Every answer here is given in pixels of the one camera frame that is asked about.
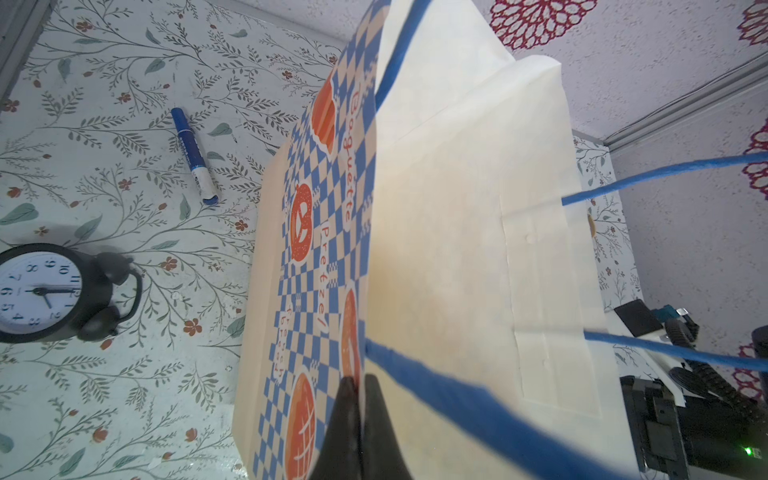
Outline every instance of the marker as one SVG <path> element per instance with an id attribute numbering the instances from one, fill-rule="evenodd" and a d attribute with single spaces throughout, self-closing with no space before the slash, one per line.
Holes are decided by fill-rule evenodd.
<path id="1" fill-rule="evenodd" d="M 179 132 L 181 147 L 184 149 L 184 155 L 187 156 L 187 164 L 190 170 L 192 170 L 192 177 L 194 177 L 194 182 L 200 190 L 203 203 L 206 205 L 218 204 L 219 197 L 216 195 L 214 181 L 211 180 L 203 155 L 200 154 L 200 149 L 197 148 L 194 132 L 190 129 L 187 116 L 184 115 L 184 111 L 180 108 L 171 108 L 170 115 L 174 118 L 176 130 Z"/>

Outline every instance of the black square object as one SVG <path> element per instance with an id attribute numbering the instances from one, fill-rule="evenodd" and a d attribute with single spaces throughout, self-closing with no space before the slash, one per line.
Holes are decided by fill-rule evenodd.
<path id="1" fill-rule="evenodd" d="M 622 306 L 617 306 L 614 308 L 614 312 L 619 315 L 619 318 L 627 326 L 632 336 L 643 336 L 647 333 L 664 329 L 661 322 L 645 306 L 643 300 L 632 300 Z"/>

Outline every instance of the clock handle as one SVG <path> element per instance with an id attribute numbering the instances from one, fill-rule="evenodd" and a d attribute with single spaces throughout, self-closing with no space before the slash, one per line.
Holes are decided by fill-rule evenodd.
<path id="1" fill-rule="evenodd" d="M 141 274 L 136 270 L 129 270 L 128 273 L 133 275 L 136 279 L 136 298 L 134 298 L 134 304 L 131 306 L 131 311 L 120 317 L 118 323 L 124 322 L 125 320 L 130 319 L 133 315 L 136 315 L 136 312 L 139 310 L 139 305 L 141 304 Z"/>

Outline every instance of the blue checkered pattern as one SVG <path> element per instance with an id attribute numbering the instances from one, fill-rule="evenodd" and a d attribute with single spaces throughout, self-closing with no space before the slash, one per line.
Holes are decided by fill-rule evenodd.
<path id="1" fill-rule="evenodd" d="M 368 257 L 370 245 L 370 207 L 372 205 L 373 180 L 376 168 L 376 103 L 371 78 L 376 74 L 381 28 L 389 7 L 389 0 L 375 0 L 363 17 L 357 33 L 342 53 L 330 81 L 337 109 L 335 154 L 329 158 L 315 141 L 310 118 L 310 105 L 293 128 L 288 152 L 289 167 L 285 176 L 283 196 L 283 239 L 278 296 L 280 309 L 286 311 L 293 305 L 293 321 L 286 340 L 287 370 L 280 382 L 271 376 L 263 381 L 263 401 L 260 402 L 258 432 L 261 443 L 253 459 L 253 473 L 262 478 L 282 479 L 283 458 L 288 425 L 290 393 L 299 370 L 306 368 L 315 386 L 316 434 L 313 457 L 317 458 L 325 438 L 326 423 L 330 418 L 336 390 L 339 386 L 339 321 L 347 287 L 354 284 L 358 305 L 366 295 Z M 346 191 L 346 166 L 339 165 L 341 139 L 346 132 L 349 103 L 356 87 L 362 95 L 362 103 L 356 123 L 362 119 L 361 134 L 353 145 L 356 165 L 356 195 L 353 219 L 349 231 L 343 229 L 342 203 Z M 308 183 L 313 192 L 313 245 L 306 261 L 300 265 L 291 262 L 290 212 L 296 188 Z M 320 259 L 320 226 L 328 222 L 329 282 L 328 313 L 323 314 L 329 326 L 327 333 L 320 332 L 315 324 L 319 305 L 319 281 L 317 272 Z M 359 312 L 358 340 L 364 345 L 364 312 Z M 280 312 L 275 312 L 275 335 L 270 347 L 270 361 L 276 350 L 276 332 Z"/>

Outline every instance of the floral tablecloth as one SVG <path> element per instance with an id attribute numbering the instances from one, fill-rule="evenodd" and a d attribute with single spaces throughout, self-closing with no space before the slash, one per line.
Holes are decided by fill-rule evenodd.
<path id="1" fill-rule="evenodd" d="M 144 300 L 102 343 L 0 346 L 0 480 L 246 475 L 230 419 L 260 175 L 339 53 L 202 0 L 58 3 L 0 114 L 2 249 L 125 252 Z M 191 180 L 176 106 L 216 207 Z M 574 142 L 584 187 L 612 181 L 607 150 Z M 590 215 L 617 306 L 640 294 L 618 195 Z M 636 358 L 617 350 L 647 372 Z"/>

